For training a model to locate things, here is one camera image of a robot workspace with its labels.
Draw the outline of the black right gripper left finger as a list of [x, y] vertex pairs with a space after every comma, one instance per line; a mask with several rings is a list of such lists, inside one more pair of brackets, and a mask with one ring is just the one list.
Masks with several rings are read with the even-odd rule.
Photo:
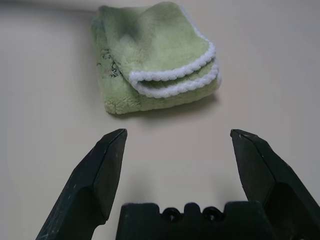
[[90, 240], [109, 219], [128, 132], [104, 135], [74, 168], [36, 239]]

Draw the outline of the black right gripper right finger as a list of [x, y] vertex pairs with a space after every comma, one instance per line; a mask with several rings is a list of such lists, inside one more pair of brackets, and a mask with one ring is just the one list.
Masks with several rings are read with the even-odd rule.
[[261, 203], [278, 239], [318, 240], [320, 207], [294, 170], [256, 134], [233, 129], [230, 137], [244, 193]]

